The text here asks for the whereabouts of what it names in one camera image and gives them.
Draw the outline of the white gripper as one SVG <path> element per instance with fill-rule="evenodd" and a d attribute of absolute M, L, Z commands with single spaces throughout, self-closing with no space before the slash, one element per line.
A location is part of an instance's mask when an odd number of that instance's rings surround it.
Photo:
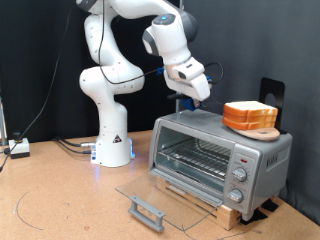
<path fill-rule="evenodd" d="M 200 73 L 191 73 L 182 70 L 174 70 L 172 73 L 164 71 L 167 86 L 179 93 L 193 99 L 194 107 L 200 108 L 203 100 L 210 96 L 210 87 L 206 76 Z"/>

